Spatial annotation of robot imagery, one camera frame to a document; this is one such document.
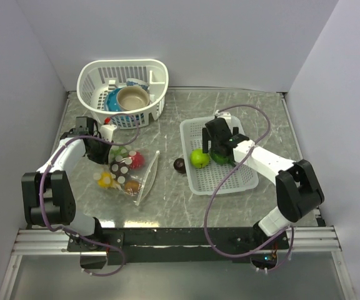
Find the green fake bell pepper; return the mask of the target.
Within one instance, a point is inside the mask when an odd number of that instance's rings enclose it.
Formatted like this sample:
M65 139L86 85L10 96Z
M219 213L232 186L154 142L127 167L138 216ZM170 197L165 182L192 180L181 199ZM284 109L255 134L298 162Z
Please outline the green fake bell pepper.
M224 166L224 165L230 165L232 167L235 166L235 163L227 156L223 156L221 154L218 154L212 150L209 151L209 155L211 157L211 159L219 164L220 166Z

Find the dark purple fake plum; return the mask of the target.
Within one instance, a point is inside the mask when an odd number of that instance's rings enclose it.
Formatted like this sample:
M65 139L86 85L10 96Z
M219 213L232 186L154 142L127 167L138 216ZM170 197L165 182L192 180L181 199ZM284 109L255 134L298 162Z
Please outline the dark purple fake plum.
M177 158L173 163L174 169L180 174L186 174L185 161L183 158Z

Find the clear polka dot zip bag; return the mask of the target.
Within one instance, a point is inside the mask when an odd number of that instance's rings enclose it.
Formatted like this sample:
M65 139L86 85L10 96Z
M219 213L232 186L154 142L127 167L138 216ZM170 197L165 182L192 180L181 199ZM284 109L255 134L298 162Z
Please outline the clear polka dot zip bag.
M158 170L158 161L160 151L150 151L148 149L140 149L132 146L124 146L129 152L140 152L145 158L145 164L139 169L130 169L131 159L128 157L116 156L115 159L109 160L108 164L103 165L98 171L93 174L95 180L96 173L110 173L113 179L112 187L104 189L114 189L125 196L131 197L136 206L139 206L141 202L148 196L156 178ZM142 184L140 192L135 196L130 196L124 192L124 184L128 180L136 180Z

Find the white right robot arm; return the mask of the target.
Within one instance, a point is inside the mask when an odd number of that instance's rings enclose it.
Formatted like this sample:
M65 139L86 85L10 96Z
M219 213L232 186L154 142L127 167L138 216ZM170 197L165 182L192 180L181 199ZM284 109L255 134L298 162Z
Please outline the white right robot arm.
M257 249L267 249L288 228L324 202L324 193L311 163L293 161L258 146L255 141L229 128L227 119L215 117L202 130L202 151L223 156L234 167L218 184L222 186L241 166L270 180L276 188L276 207L241 240Z

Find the green fake apple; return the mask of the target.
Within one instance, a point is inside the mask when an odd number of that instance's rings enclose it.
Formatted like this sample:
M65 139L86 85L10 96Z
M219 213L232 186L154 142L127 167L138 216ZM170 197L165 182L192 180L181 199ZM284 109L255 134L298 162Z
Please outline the green fake apple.
M191 152L190 162L196 169L202 169L210 163L210 157L202 149L195 149Z

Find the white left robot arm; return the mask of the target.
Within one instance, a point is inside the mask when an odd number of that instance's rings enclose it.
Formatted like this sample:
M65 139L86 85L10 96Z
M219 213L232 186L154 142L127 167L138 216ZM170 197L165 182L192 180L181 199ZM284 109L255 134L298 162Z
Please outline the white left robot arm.
M76 244L99 250L104 244L101 223L76 209L68 176L83 156L96 164L107 164L109 149L110 145L102 142L97 121L77 117L76 125L61 136L49 161L21 178L27 225L62 229Z

